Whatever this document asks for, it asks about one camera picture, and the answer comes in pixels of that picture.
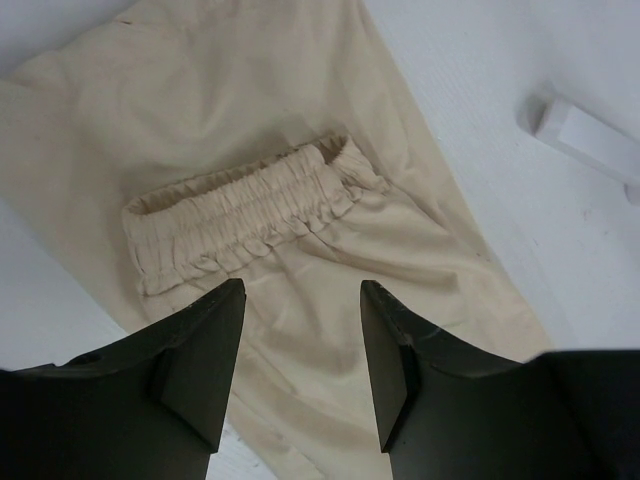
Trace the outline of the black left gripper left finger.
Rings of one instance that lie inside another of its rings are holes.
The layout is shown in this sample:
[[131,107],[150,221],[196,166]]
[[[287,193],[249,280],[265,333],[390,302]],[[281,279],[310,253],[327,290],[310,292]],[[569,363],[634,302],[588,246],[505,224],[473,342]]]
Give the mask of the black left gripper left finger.
[[231,279],[57,366],[1,374],[5,479],[202,479],[219,448],[246,294]]

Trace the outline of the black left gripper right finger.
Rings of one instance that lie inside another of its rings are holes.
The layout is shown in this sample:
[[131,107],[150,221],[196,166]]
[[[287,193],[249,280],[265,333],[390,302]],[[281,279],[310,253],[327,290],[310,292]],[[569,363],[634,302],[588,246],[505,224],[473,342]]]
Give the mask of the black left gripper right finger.
[[639,354],[543,353],[518,363],[360,289],[380,448],[397,479],[635,479]]

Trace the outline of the beige cargo trousers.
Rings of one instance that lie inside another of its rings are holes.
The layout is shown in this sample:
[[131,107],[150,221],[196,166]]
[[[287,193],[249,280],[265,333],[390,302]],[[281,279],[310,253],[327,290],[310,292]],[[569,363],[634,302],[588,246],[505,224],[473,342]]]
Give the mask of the beige cargo trousers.
[[551,344],[359,1],[141,1],[1,81],[1,193],[126,331],[230,278],[228,417],[281,479],[387,479],[375,280],[513,360]]

